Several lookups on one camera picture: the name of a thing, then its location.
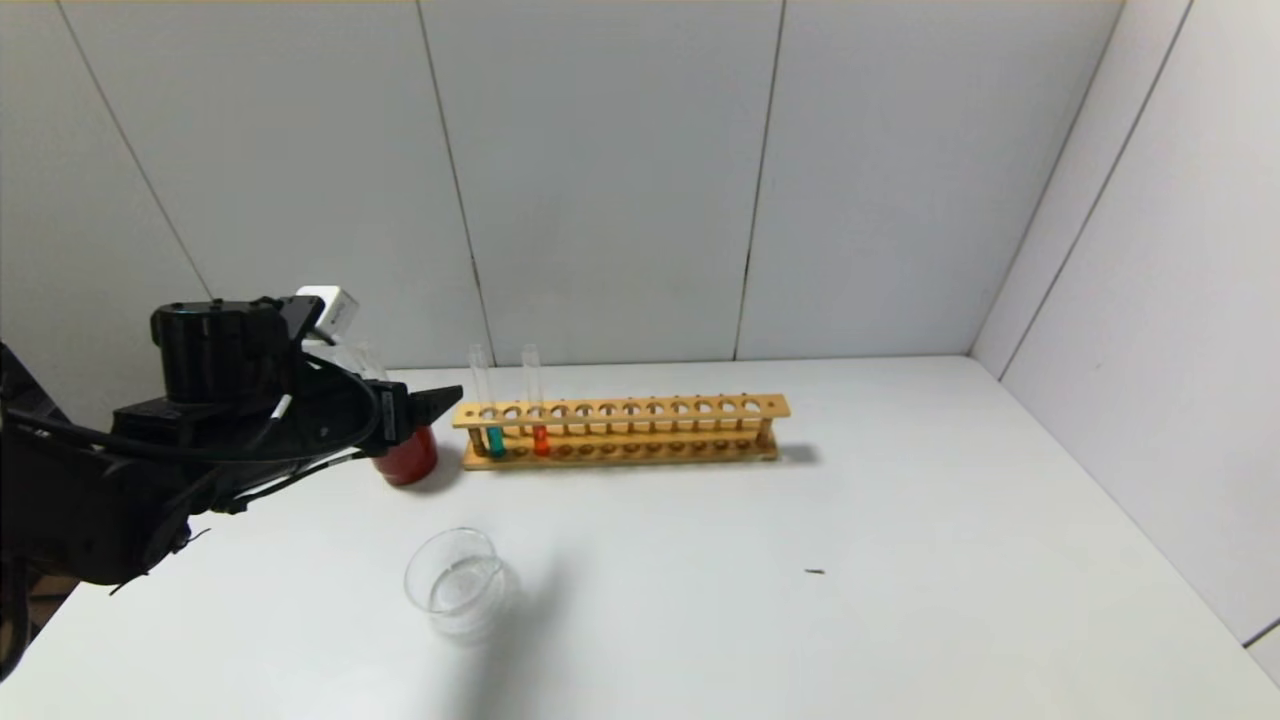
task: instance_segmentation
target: white table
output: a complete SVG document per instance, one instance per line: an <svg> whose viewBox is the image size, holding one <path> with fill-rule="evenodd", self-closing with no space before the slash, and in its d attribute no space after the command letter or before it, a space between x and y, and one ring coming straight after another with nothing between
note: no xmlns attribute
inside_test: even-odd
<svg viewBox="0 0 1280 720"><path fill-rule="evenodd" d="M549 368L545 384L783 392L795 416L777 464L509 474L460 473L465 434L442 420L436 487L344 465L197 518L212 532L115 597L82 587L0 715L1280 717L1280 691L970 360ZM457 525L489 533L530 596L493 647L438 638L402 596L413 550Z"/></svg>

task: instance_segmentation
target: wooden test tube rack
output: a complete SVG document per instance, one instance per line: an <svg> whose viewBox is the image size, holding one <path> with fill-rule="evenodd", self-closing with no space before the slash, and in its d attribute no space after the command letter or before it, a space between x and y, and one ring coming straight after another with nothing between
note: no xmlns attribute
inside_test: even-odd
<svg viewBox="0 0 1280 720"><path fill-rule="evenodd" d="M790 416L781 395L696 395L557 400L540 414L527 402L463 402L453 427L471 438L463 468L500 470L777 460L773 419ZM536 425L547 428L549 455L534 454ZM489 428L502 428L502 457L489 452Z"/></svg>

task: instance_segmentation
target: red container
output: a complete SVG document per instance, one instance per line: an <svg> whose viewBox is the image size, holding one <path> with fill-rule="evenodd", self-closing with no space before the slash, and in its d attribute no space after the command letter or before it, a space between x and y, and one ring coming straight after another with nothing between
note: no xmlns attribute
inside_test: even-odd
<svg viewBox="0 0 1280 720"><path fill-rule="evenodd" d="M413 437L393 447L387 455L374 457L374 468L393 486L407 486L425 478L435 469L435 434L431 428L419 428Z"/></svg>

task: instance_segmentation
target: white wall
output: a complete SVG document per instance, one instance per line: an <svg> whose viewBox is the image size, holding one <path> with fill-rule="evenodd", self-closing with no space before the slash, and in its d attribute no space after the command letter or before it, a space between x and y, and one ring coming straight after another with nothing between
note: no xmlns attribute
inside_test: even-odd
<svg viewBox="0 0 1280 720"><path fill-rule="evenodd" d="M1280 630L1271 630L1249 648L1253 660L1280 685Z"/></svg>
<svg viewBox="0 0 1280 720"><path fill-rule="evenodd" d="M73 420L164 393L157 306L207 300L54 3L0 3L0 337Z"/></svg>
<svg viewBox="0 0 1280 720"><path fill-rule="evenodd" d="M737 356L968 352L1119 9L790 3Z"/></svg>
<svg viewBox="0 0 1280 720"><path fill-rule="evenodd" d="M111 311L59 315L63 340L108 319L93 332L131 338L95 343L122 378L156 375L116 325L201 283L229 299L343 284L355 336L390 365L457 365L490 336L506 363L529 341L548 363L964 351L1116 8L795 1L782 23L781 0L434 0L424 23L413 3L72 3L59 61L6 70L5 228L129 237L119 277L93 281ZM69 82L55 70L96 106L44 128L35 97ZM102 161L29 159L81 117L114 147ZM81 225L14 229L52 187ZM9 255L10 274L102 264ZM58 286L6 284L18 341ZM15 345L42 374L65 342ZM125 384L110 404L152 392Z"/></svg>
<svg viewBox="0 0 1280 720"><path fill-rule="evenodd" d="M342 284L392 366L485 341L412 3L65 8L215 296Z"/></svg>
<svg viewBox="0 0 1280 720"><path fill-rule="evenodd" d="M973 356L1001 377L1115 165L1190 0L1128 0Z"/></svg>
<svg viewBox="0 0 1280 720"><path fill-rule="evenodd" d="M732 359L780 8L422 3L499 363Z"/></svg>
<svg viewBox="0 0 1280 720"><path fill-rule="evenodd" d="M1006 387L1240 639L1280 616L1280 4L1193 5Z"/></svg>

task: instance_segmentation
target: test tube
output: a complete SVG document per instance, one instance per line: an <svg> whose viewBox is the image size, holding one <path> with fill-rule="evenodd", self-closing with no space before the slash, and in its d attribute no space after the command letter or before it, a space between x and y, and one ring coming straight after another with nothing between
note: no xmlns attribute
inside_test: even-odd
<svg viewBox="0 0 1280 720"><path fill-rule="evenodd" d="M498 410L493 406L493 393L489 386L489 354L483 345L472 345L467 354L471 359L471 377L476 383L476 400L483 409L480 416L492 420L498 416ZM489 455L502 457L507 454L507 443L502 441L502 428L485 428L489 436Z"/></svg>
<svg viewBox="0 0 1280 720"><path fill-rule="evenodd" d="M374 350L374 346L367 341L356 343L352 351L352 355L356 359L356 366L360 368L360 377L366 380L390 379L390 377L387 375L387 368L384 368L381 360L379 360L378 351Z"/></svg>
<svg viewBox="0 0 1280 720"><path fill-rule="evenodd" d="M520 356L525 361L525 395L527 396L530 415L541 418L541 414L547 409L543 407L543 363L538 359L538 346L526 345ZM550 454L552 446L547 441L547 425L534 425L534 455L545 457Z"/></svg>

